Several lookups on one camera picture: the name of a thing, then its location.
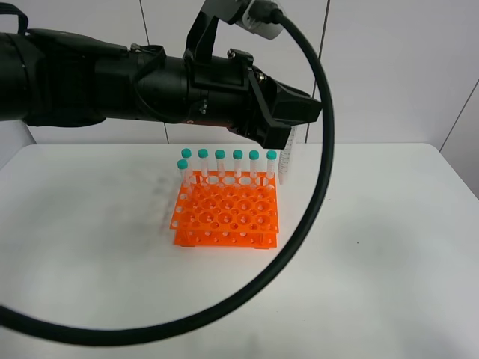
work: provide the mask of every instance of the rack hole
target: rack hole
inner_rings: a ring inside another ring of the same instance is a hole
[[[213,209],[216,207],[216,203],[214,200],[207,198],[206,200],[201,202],[201,206],[205,209]]]
[[[267,215],[259,215],[256,218],[256,223],[259,225],[263,226],[269,223],[269,217]]]
[[[239,180],[240,180],[239,183],[241,185],[251,185],[251,178],[250,177],[241,177]]]
[[[232,209],[232,208],[233,208],[233,205],[234,205],[233,202],[230,201],[230,200],[223,200],[223,201],[219,204],[219,206],[220,206],[221,208],[226,209],[227,211],[229,211],[230,209]]]
[[[231,221],[233,220],[233,216],[230,215],[229,213],[222,213],[221,215],[218,216],[218,220],[221,223],[228,224],[228,223],[231,223]]]
[[[260,212],[267,211],[269,209],[269,204],[264,201],[258,202],[256,203],[256,209]]]
[[[241,209],[242,211],[247,211],[248,209],[251,208],[251,204],[245,200],[242,200],[238,203],[238,208]]]
[[[200,214],[200,222],[210,223],[213,221],[214,215],[210,212],[205,212]]]
[[[181,218],[185,222],[193,222],[193,220],[195,219],[195,214],[193,212],[184,212]]]
[[[209,176],[207,180],[208,184],[210,185],[215,185],[216,183],[218,183],[218,181],[219,178],[217,176]]]
[[[237,217],[237,222],[239,222],[239,224],[248,224],[250,222],[250,217],[249,215],[247,214],[241,214],[241,215],[238,215]]]
[[[223,183],[225,185],[232,185],[234,183],[234,177],[231,177],[231,176],[226,176],[224,179],[223,179]]]

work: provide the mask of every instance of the clear plastic tube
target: clear plastic tube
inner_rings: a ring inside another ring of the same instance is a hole
[[[234,176],[236,178],[240,178],[241,177],[241,162],[242,162],[241,150],[233,151],[233,160],[234,160]]]
[[[266,178],[270,180],[275,176],[276,151],[268,151],[266,157],[268,158],[266,166]]]
[[[281,150],[278,163],[278,179],[279,184],[282,185],[286,182],[287,171],[290,165],[291,153],[293,152],[294,138],[296,136],[296,127],[291,127],[290,137],[287,139],[284,150]]]
[[[181,150],[181,156],[188,162],[188,175],[193,176],[193,167],[192,167],[192,151],[189,148],[183,148]]]
[[[257,178],[257,160],[260,158],[258,151],[249,152],[249,176],[254,179]]]
[[[178,169],[180,170],[181,174],[181,185],[189,190],[191,183],[189,181],[188,162],[185,159],[178,161]]]
[[[206,182],[208,179],[208,150],[202,148],[198,151],[198,157],[200,158],[201,176]]]
[[[208,158],[200,159],[201,176],[208,177]]]
[[[215,152],[216,167],[218,169],[218,177],[225,176],[225,152],[224,150],[217,150]]]

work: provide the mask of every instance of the white wall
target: white wall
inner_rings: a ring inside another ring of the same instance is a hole
[[[331,0],[322,62],[337,141],[439,148],[479,77],[478,19],[478,0]]]
[[[69,31],[125,46],[146,43],[138,0],[10,0],[10,3],[27,14],[30,28]],[[10,32],[16,32],[16,18],[10,17]],[[2,24],[0,31],[8,31],[6,27]],[[107,119],[81,129],[29,129],[39,144],[166,142],[162,123],[132,120]]]
[[[33,143],[33,138],[23,122],[0,122],[0,168],[5,166],[22,147]]]
[[[441,153],[479,198],[479,86],[472,93]]]

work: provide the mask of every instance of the black cable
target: black cable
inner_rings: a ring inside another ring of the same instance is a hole
[[[291,37],[298,43],[299,47],[301,47],[311,65],[323,101],[324,127],[321,166],[313,196],[298,227],[288,243],[279,252],[278,256],[276,256],[276,258],[255,279],[238,292],[234,293],[231,297],[226,298],[224,301],[221,301],[217,305],[203,310],[200,313],[173,322],[145,328],[116,331],[91,330],[42,322],[38,319],[30,318],[1,306],[0,323],[2,325],[6,328],[27,335],[32,335],[33,337],[81,346],[128,346],[149,343],[193,331],[226,316],[253,298],[259,293],[259,291],[275,279],[298,251],[299,247],[305,240],[305,237],[308,235],[317,213],[320,211],[320,207],[326,195],[326,189],[328,188],[329,178],[331,176],[335,131],[332,98],[329,92],[329,86],[323,68],[311,47],[311,44],[281,11],[274,10],[272,12],[272,21],[284,26],[284,28],[290,33]]]

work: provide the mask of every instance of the white table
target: white table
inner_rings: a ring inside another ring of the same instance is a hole
[[[278,250],[172,245],[181,148],[18,153],[0,171],[1,302],[68,325],[138,327],[202,310],[249,282]],[[281,245],[309,200],[319,153],[298,145],[279,188]],[[429,145],[345,144],[305,244],[238,311],[119,349],[0,329],[0,358],[479,358],[478,334],[478,200]]]

